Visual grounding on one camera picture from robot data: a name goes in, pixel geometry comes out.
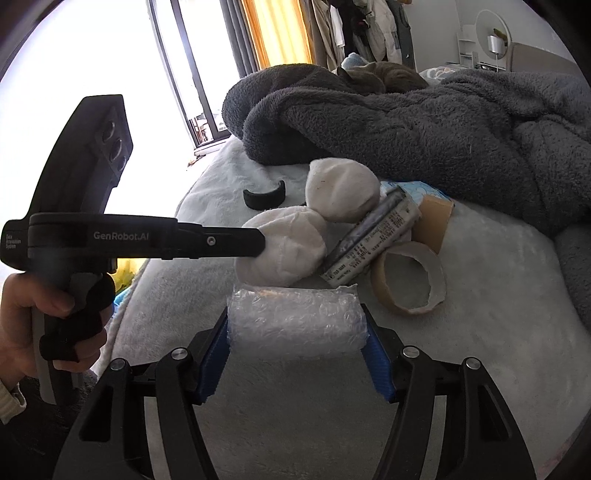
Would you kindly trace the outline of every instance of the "gray cat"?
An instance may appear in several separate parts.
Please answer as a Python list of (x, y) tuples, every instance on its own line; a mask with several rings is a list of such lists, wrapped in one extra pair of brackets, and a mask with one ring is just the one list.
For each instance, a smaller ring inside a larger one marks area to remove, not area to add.
[(357, 93), (406, 93), (428, 87), (428, 83), (413, 69), (390, 61), (373, 61), (363, 67), (343, 69), (336, 73)]

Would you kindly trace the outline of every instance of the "headboard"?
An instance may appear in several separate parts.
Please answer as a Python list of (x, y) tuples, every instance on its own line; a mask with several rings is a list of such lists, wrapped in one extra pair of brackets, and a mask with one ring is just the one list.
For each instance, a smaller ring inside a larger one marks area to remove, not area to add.
[(558, 72), (583, 77), (583, 72), (573, 61), (539, 48), (512, 42), (507, 50), (508, 72)]

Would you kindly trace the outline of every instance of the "human hand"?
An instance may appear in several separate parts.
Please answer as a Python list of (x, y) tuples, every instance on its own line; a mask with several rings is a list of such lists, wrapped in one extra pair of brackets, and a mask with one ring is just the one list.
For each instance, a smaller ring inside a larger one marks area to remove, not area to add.
[[(74, 298), (29, 273), (13, 274), (6, 279), (0, 301), (0, 381), (9, 390), (23, 377), (37, 376), (31, 307), (47, 315), (66, 318), (74, 308)], [(100, 313), (103, 326), (112, 314), (113, 305)], [(78, 362), (55, 360), (53, 365), (60, 370), (84, 372), (98, 360), (100, 347), (106, 341), (107, 334), (103, 328), (94, 337), (74, 346), (80, 359)]]

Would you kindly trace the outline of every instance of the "printed label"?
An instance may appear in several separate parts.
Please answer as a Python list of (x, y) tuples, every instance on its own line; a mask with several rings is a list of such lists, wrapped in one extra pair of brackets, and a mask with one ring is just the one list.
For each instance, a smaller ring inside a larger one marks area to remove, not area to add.
[(411, 199), (400, 202), (347, 254), (321, 276), (333, 288), (346, 284), (359, 275), (382, 251), (404, 234), (418, 219), (420, 212)]
[(110, 233), (102, 233), (102, 232), (95, 232), (92, 234), (92, 237), (95, 240), (110, 240), (110, 241), (129, 241), (129, 242), (140, 242), (140, 241), (147, 241), (150, 240), (150, 233), (149, 232), (141, 232), (141, 233), (126, 233), (126, 232), (110, 232)]
[(19, 238), (13, 238), (12, 235), (10, 235), (9, 233), (6, 234), (6, 243), (5, 243), (5, 248), (6, 250), (14, 250), (17, 245), (21, 244), (21, 239)]

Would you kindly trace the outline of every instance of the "bubble wrap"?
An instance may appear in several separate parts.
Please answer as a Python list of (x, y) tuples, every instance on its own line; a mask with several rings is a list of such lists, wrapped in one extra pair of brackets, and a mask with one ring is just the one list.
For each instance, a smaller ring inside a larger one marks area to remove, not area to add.
[(241, 286), (228, 298), (232, 353), (327, 356), (359, 351), (367, 337), (356, 285), (336, 290)]

